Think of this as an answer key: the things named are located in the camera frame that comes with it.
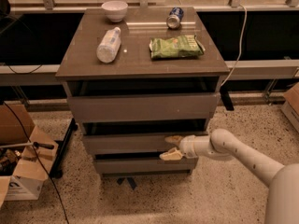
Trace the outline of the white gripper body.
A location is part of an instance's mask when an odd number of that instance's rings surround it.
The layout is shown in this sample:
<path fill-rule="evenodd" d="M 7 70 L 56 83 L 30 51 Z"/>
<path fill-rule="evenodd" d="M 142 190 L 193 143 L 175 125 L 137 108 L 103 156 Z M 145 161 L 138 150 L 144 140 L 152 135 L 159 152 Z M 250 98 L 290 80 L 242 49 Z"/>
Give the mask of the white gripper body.
<path fill-rule="evenodd" d="M 195 159 L 200 156 L 212 157 L 215 154 L 208 135 L 186 136 L 180 141 L 178 147 L 187 159 Z"/>

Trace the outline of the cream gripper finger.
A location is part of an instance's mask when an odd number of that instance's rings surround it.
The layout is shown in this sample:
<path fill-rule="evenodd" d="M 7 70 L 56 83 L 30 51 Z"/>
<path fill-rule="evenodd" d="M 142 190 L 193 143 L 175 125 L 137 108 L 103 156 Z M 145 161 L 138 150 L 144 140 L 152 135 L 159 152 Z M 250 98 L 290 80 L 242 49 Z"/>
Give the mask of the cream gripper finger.
<path fill-rule="evenodd" d="M 160 155 L 160 159 L 163 161 L 180 161 L 182 158 L 183 154 L 176 147 L 173 147 Z"/>
<path fill-rule="evenodd" d="M 183 136 L 181 135 L 172 135 L 172 136 L 167 136 L 164 140 L 166 143 L 179 145 L 182 139 Z"/>

